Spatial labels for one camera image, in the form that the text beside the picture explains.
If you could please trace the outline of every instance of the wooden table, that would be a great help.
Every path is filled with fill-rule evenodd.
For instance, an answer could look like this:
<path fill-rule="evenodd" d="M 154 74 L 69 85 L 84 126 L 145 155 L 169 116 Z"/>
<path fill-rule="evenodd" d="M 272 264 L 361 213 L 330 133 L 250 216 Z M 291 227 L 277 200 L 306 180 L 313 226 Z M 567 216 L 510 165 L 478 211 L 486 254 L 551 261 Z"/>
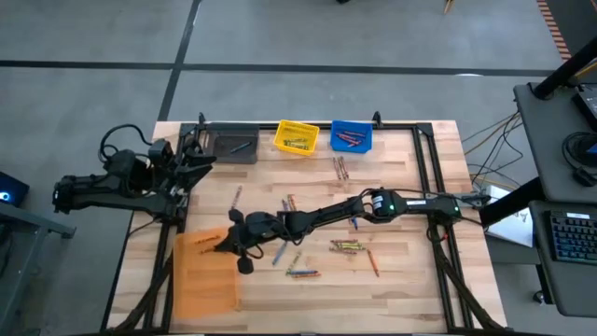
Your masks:
<path fill-rule="evenodd" d="M 471 184 L 455 121 L 432 123 L 447 192 L 469 192 Z M 175 147 L 179 127 L 180 122 L 158 122 L 154 139 L 165 137 Z M 274 134 L 261 131 L 256 164 L 215 164 L 214 170 L 192 190 L 187 231 L 231 225 L 228 210 L 240 185 L 243 193 L 237 208 L 245 215 L 253 211 L 275 213 L 282 209 L 281 200 L 287 194 L 295 195 L 298 210 L 312 211 L 344 201 L 365 188 L 421 188 L 410 132 L 375 131 L 373 149 L 360 155 L 334 152 L 329 147 L 329 132 L 321 131 L 311 157 L 278 150 L 272 144 Z M 425 140 L 423 148 L 432 178 Z M 331 158 L 339 155 L 346 160 L 348 181 L 337 179 Z M 421 197 L 406 192 L 401 195 Z M 470 209 L 465 210 L 465 216 L 478 218 L 477 212 Z M 149 220 L 146 214 L 135 214 L 131 229 Z M 445 331 L 426 228 L 426 217 L 416 216 L 399 217 L 383 225 L 359 220 L 358 231 L 346 221 L 334 223 L 315 231 L 299 247 L 289 245 L 276 267 L 271 261 L 282 241 L 263 245 L 265 257 L 254 261 L 255 272 L 241 276 L 239 311 L 194 320 L 173 317 L 170 332 Z M 454 230 L 466 284 L 493 319 L 505 326 L 482 228 L 461 221 Z M 108 327 L 122 321 L 146 291 L 159 234 L 159 225 L 150 226 L 127 243 Z M 347 238 L 356 238 L 373 251 L 381 277 L 375 276 L 367 254 L 346 257 L 328 251 L 330 239 Z M 299 249 L 303 256 L 298 267 L 316 269 L 323 274 L 321 277 L 298 280 L 285 276 L 285 268 Z M 156 324 L 162 315 L 163 298 L 162 290 Z M 456 324 L 462 326 L 456 298 L 451 287 Z"/>

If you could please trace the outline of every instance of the gray floor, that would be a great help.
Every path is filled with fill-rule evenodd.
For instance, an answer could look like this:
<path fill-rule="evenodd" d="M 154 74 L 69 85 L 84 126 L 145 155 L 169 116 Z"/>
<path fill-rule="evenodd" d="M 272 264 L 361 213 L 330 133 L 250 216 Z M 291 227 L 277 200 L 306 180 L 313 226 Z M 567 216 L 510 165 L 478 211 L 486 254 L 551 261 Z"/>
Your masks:
<path fill-rule="evenodd" d="M 0 0 L 0 59 L 173 62 L 190 0 Z M 186 62 L 550 69 L 561 63 L 535 0 L 204 0 Z M 133 122 L 147 135 L 169 71 L 0 68 L 0 171 L 32 186 L 25 207 L 77 227 L 49 237 L 17 319 L 43 335 L 101 324 L 130 212 L 52 212 L 53 183 L 99 173 L 99 140 Z M 512 87 L 541 78 L 183 72 L 170 120 L 456 119 L 464 138 L 516 111 Z M 524 131 L 509 138 L 523 160 L 504 173 L 535 177 Z M 471 148 L 478 140 L 465 144 Z M 119 147 L 142 149 L 134 133 Z M 481 164 L 491 144 L 467 159 Z M 515 158 L 504 148 L 494 167 Z M 491 179 L 511 183 L 499 176 Z M 495 265 L 510 327 L 589 335 L 592 319 L 531 302 L 532 266 Z"/>

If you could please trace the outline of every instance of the white paper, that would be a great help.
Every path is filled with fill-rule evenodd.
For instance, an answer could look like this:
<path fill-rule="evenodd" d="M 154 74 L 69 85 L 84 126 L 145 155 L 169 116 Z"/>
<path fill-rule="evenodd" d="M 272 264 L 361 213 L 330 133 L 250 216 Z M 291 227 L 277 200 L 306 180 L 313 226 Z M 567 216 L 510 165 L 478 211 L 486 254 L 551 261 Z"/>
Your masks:
<path fill-rule="evenodd" d="M 496 202 L 496 199 L 509 194 L 509 191 L 496 186 L 489 186 L 488 191 L 492 196 L 490 203 Z M 529 208 L 520 210 L 518 213 L 493 224 L 487 230 L 487 234 L 512 243 L 533 247 L 533 220 Z"/>

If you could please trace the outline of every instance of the black keyboard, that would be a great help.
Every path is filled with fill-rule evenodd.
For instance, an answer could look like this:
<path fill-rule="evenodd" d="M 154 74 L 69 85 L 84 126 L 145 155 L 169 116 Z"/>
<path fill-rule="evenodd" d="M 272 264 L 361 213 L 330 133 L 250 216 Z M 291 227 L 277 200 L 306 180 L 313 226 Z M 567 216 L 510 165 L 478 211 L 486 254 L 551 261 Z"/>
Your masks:
<path fill-rule="evenodd" d="M 597 265 L 597 214 L 549 211 L 554 260 Z"/>

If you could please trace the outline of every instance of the caster wheel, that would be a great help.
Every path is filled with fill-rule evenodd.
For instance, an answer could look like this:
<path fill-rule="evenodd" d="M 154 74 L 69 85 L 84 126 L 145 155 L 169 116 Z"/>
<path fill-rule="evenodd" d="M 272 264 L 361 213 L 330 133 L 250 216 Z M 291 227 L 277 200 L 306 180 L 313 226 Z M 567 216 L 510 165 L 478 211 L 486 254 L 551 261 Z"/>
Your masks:
<path fill-rule="evenodd" d="M 543 296 L 543 291 L 539 290 L 535 294 L 533 294 L 533 301 L 544 305 L 545 304 L 545 297 Z"/>

